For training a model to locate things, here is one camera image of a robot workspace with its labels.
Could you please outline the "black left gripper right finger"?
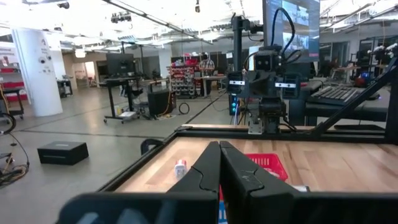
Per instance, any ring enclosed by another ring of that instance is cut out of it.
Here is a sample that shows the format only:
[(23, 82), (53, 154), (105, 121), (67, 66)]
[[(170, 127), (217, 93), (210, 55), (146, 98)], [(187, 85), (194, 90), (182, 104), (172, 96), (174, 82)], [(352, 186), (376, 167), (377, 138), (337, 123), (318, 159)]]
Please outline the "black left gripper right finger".
[(229, 224), (288, 223), (296, 190), (220, 142), (220, 184)]

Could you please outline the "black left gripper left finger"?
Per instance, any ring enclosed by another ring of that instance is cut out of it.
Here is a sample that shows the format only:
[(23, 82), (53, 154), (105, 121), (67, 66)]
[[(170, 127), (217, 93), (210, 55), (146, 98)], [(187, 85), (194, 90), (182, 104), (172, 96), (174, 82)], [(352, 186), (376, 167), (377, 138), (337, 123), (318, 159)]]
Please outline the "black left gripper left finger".
[(221, 149), (217, 141), (210, 142), (188, 172), (169, 192), (219, 192)]

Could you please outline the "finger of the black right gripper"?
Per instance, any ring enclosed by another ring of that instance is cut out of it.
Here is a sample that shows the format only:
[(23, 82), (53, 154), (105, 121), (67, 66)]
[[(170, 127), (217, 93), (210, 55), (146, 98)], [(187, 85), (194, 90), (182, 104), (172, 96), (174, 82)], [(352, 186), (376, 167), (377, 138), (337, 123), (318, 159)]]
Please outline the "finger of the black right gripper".
[(248, 81), (250, 94), (259, 95), (261, 93), (261, 75), (258, 72), (249, 72)]
[(264, 95), (273, 95), (274, 92), (274, 73), (266, 72), (262, 74), (262, 85)]

